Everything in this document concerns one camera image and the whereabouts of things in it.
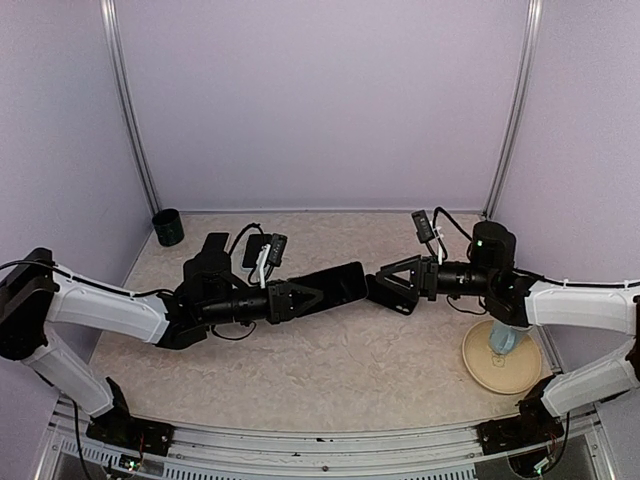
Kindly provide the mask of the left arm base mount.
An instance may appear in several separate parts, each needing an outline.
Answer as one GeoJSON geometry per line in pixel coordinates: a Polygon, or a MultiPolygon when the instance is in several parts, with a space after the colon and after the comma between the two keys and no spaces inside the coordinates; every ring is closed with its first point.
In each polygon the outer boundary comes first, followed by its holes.
{"type": "Polygon", "coordinates": [[[108,445],[165,457],[174,431],[175,427],[169,423],[135,417],[112,409],[99,417],[91,418],[86,435],[108,445]]]}

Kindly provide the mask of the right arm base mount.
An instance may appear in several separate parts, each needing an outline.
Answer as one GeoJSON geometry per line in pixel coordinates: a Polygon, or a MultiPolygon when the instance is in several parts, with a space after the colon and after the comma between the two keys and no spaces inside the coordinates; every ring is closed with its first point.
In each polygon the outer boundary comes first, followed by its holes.
{"type": "Polygon", "coordinates": [[[541,444],[565,434],[562,421],[539,402],[521,404],[517,415],[482,422],[476,431],[484,455],[541,444]]]}

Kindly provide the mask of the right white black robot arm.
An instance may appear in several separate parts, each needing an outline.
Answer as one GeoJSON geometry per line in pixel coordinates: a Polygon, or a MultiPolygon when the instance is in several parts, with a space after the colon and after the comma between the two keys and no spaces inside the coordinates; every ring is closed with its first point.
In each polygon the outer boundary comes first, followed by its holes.
{"type": "Polygon", "coordinates": [[[411,303],[440,295],[478,297],[491,317],[513,331],[564,325],[628,336],[600,359],[535,385],[520,403],[524,412],[511,423],[512,436],[531,444],[549,429],[550,416],[638,388],[639,284],[551,280],[516,268],[515,250],[514,234],[499,223],[480,221],[473,227],[467,261],[416,255],[382,267],[375,279],[411,303]]]}

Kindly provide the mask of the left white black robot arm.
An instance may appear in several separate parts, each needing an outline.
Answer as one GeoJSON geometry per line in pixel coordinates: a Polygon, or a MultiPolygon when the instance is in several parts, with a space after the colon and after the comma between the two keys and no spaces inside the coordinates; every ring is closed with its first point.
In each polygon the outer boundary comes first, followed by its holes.
{"type": "Polygon", "coordinates": [[[120,290],[75,275],[45,248],[8,264],[1,282],[1,356],[20,361],[55,386],[121,445],[140,434],[120,387],[97,375],[53,331],[67,323],[114,332],[181,350],[206,339],[217,325],[278,324],[305,316],[324,298],[298,279],[249,286],[231,270],[222,248],[204,247],[183,265],[170,292],[120,290]]]}

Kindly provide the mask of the black phone silver edge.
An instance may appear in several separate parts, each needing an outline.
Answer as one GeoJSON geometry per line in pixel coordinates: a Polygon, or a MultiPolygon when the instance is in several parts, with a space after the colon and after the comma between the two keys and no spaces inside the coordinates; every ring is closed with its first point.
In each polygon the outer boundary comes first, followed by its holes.
{"type": "Polygon", "coordinates": [[[358,261],[290,278],[290,281],[323,293],[323,298],[304,311],[302,317],[359,301],[368,295],[364,268],[358,261]]]}

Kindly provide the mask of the black phone purple edge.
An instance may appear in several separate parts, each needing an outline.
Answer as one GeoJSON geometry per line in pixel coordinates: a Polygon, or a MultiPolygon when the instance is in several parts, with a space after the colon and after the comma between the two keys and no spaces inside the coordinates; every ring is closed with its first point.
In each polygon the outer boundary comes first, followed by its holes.
{"type": "Polygon", "coordinates": [[[269,244],[270,240],[270,234],[251,234],[245,244],[241,268],[251,270],[255,267],[263,246],[269,244]]]}

